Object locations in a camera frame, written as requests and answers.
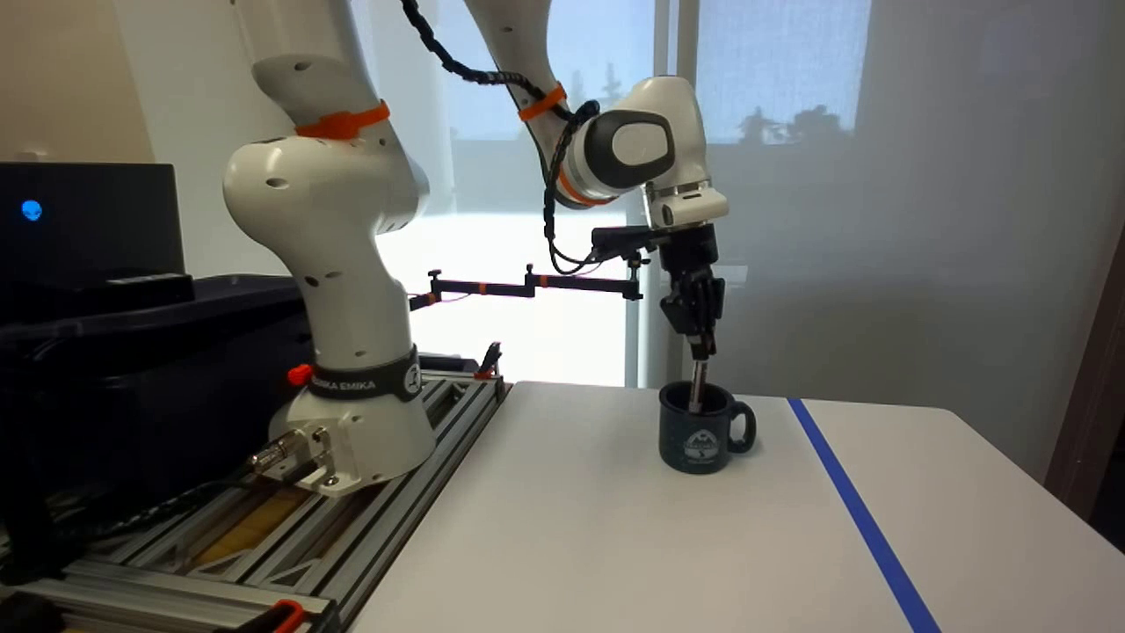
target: mug handle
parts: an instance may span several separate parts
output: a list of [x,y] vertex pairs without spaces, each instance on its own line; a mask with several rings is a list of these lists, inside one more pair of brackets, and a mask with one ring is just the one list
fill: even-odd
[[744,415],[744,433],[741,433],[741,440],[732,435],[732,455],[744,455],[752,445],[757,430],[761,430],[757,415],[752,415],[752,406],[744,401],[736,401],[736,418],[740,415]]

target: blue tape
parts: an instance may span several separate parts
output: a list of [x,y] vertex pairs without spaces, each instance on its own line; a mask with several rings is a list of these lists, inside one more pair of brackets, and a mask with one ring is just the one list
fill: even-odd
[[900,555],[890,549],[885,534],[879,532],[869,504],[862,499],[862,491],[850,485],[841,457],[835,455],[830,440],[818,433],[816,418],[810,415],[802,398],[789,398],[789,405],[796,406],[822,472],[835,477],[859,534],[869,542],[869,553],[877,559],[877,566],[884,569],[884,580],[890,587],[890,593],[900,600],[909,622],[913,633],[939,633],[935,615],[930,612],[930,605],[923,600],[911,574],[903,569]]

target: black mug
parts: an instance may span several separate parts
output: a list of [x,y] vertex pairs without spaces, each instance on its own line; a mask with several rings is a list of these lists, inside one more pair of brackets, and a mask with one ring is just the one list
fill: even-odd
[[[674,472],[722,472],[732,455],[744,455],[757,435],[752,406],[736,401],[723,387],[699,387],[699,410],[689,410],[692,382],[665,382],[662,391],[662,457]],[[732,435],[736,418],[744,415],[741,440]]]

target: blue tape line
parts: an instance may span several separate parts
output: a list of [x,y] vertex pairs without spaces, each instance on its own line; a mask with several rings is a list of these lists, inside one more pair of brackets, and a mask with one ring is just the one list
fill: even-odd
[[789,405],[796,406],[822,472],[835,477],[859,534],[869,542],[869,553],[877,559],[877,566],[884,569],[884,580],[890,587],[890,593],[900,600],[909,622],[913,633],[939,633],[935,615],[930,612],[930,605],[923,600],[911,574],[903,569],[900,555],[892,555],[885,534],[879,532],[869,504],[859,494],[859,488],[850,485],[841,457],[835,455],[830,440],[818,433],[816,418],[810,415],[802,398],[789,398]]

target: white table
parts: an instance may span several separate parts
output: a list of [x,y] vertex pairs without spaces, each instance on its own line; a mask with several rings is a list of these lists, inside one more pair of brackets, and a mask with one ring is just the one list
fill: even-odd
[[516,382],[357,633],[1125,628],[1125,559],[958,415],[804,405],[918,615],[791,401],[741,401],[757,449],[678,476],[654,392]]

